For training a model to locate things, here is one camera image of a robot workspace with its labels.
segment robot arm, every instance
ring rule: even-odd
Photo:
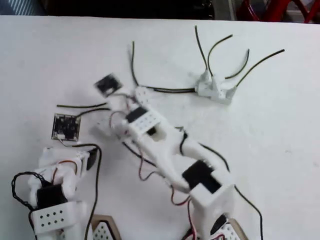
[[[138,107],[124,123],[133,140],[154,160],[172,186],[190,195],[194,225],[203,240],[210,239],[214,223],[233,209],[234,181],[220,160],[188,137],[183,143],[186,157],[196,162],[179,174],[173,159],[179,154],[182,134],[152,109]]]

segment black electronic component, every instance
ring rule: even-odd
[[[102,78],[100,81],[96,82],[94,86],[105,98],[107,98],[115,91],[122,88],[123,85],[115,78],[113,74],[109,74],[108,76]]]
[[[98,148],[94,148],[90,151],[88,151],[88,153],[90,154],[86,163],[86,170],[89,171],[92,166],[95,164],[96,160],[97,160],[97,155],[98,155]]]
[[[218,231],[225,223],[227,222],[227,218],[225,215],[221,215],[214,223],[213,227],[211,228],[210,234],[213,235]]]
[[[140,106],[135,110],[129,112],[129,114],[125,118],[128,120],[128,123],[132,123],[138,118],[140,118],[142,115],[144,115],[146,112],[147,110]]]
[[[221,187],[221,184],[211,176],[213,171],[203,161],[198,160],[183,172],[182,177],[188,182],[190,189],[202,184],[213,194]]]
[[[68,202],[62,191],[62,185],[50,185],[36,192],[38,209],[45,209]]]
[[[147,112],[148,110],[140,106],[135,110],[131,111],[125,118],[128,120],[128,123],[132,123]],[[152,136],[153,134],[157,133],[157,130],[155,127],[152,127],[148,131],[146,131],[146,133]]]
[[[78,141],[81,117],[56,113],[52,128],[51,139]]]

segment perforated plate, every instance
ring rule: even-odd
[[[150,92],[149,89],[143,86],[137,86],[134,90],[135,99],[141,105],[149,105],[150,104]]]
[[[211,237],[212,240],[222,240],[223,238],[218,237],[223,234],[225,240],[241,240],[237,232],[230,223],[224,224],[216,233]]]
[[[76,207],[72,201],[32,212],[34,232],[42,234],[75,224],[78,221]]]
[[[100,222],[93,232],[93,240],[114,240],[105,222]]]

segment disassembled robot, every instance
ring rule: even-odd
[[[201,55],[206,63],[199,43],[197,28],[195,31]],[[283,51],[278,51],[270,56],[272,57]],[[247,52],[245,65],[248,57],[249,51]],[[131,63],[132,75],[135,79],[133,54]],[[229,104],[239,83],[230,89],[222,89],[220,83],[221,81],[213,76],[210,66],[208,68],[206,63],[206,70],[197,81],[193,92],[197,92],[200,96],[210,97],[212,100]],[[97,82],[95,86],[105,97],[108,97],[120,89],[122,84],[112,75],[108,75]],[[117,122],[114,128],[116,134],[119,135],[119,139],[130,138],[151,157],[157,168],[157,173],[165,178],[174,190],[189,195],[190,202],[193,205],[193,215],[189,218],[193,240],[196,240],[197,236],[201,240],[224,240],[230,231],[233,237],[238,237],[233,239],[247,240],[240,226],[231,219],[234,207],[235,182],[229,169],[226,169],[222,164],[221,158],[191,137],[184,137],[183,132],[172,126],[166,118],[153,110],[148,105],[148,101],[145,101],[144,96],[141,95],[141,91],[144,92],[144,89],[143,87],[137,87],[134,97],[124,93],[120,94],[126,97],[126,101],[130,99],[134,100],[134,102],[130,108],[128,107],[125,118],[121,122]],[[86,111],[86,113],[98,110],[111,109],[96,108]],[[79,128],[79,115],[56,114],[52,139],[57,139],[61,142],[62,140],[77,141]],[[80,144],[70,147],[84,146],[92,146],[94,148],[88,151],[75,148],[45,148],[39,158],[37,169],[33,172],[19,173],[12,180],[13,197],[30,209],[29,220],[38,240],[116,240],[115,235],[111,232],[111,227],[103,221],[99,222],[98,225],[96,224],[97,227],[94,231],[90,226],[90,221],[85,230],[82,227],[88,211],[85,202],[74,200],[77,183],[95,164],[98,152],[99,160],[101,160],[101,149],[95,144]],[[194,163],[190,164],[183,173],[178,173],[175,170],[173,159],[175,155],[182,153],[184,156],[194,159]],[[15,193],[17,178],[25,174],[31,175],[28,180],[30,187],[29,201],[22,201]]]

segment red wire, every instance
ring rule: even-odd
[[[223,233],[219,234],[218,236],[216,236],[215,238],[212,238],[212,240],[220,240],[220,238],[222,237],[222,240],[225,240],[225,235]]]
[[[171,202],[172,202],[173,205],[175,205],[175,206],[182,206],[182,205],[184,205],[186,202],[188,202],[188,200],[189,200],[189,198],[190,198],[189,196],[188,196],[184,201],[175,203],[175,201],[174,201],[175,189],[174,189],[173,186],[171,186],[171,190],[172,190]]]
[[[192,220],[191,220],[190,202],[191,202],[191,199],[188,200],[188,204],[187,204],[188,219],[189,219],[190,227],[191,227],[191,230],[192,230],[192,240],[197,240],[197,233],[196,233],[196,230],[195,230],[195,226],[194,226],[194,224],[192,223]]]
[[[141,151],[139,146],[138,146],[138,149],[139,149],[139,152],[140,152],[140,155],[141,155],[141,162],[140,162],[140,166],[139,166],[139,178],[140,178],[141,181],[144,182],[144,181],[147,181],[151,177],[151,175],[153,175],[153,174],[158,174],[159,175],[159,173],[157,171],[152,171],[145,178],[142,177],[141,171],[142,171],[142,165],[144,164],[145,159],[144,159],[144,154]]]
[[[63,161],[60,161],[58,162],[58,164],[63,164],[63,163],[72,163],[75,165],[75,174],[77,174],[78,172],[78,165],[75,161],[72,161],[72,160],[63,160]],[[52,176],[52,183],[55,182],[55,178],[56,178],[56,174],[57,174],[57,171],[58,171],[58,168],[56,167],[54,172],[53,172],[53,176]]]

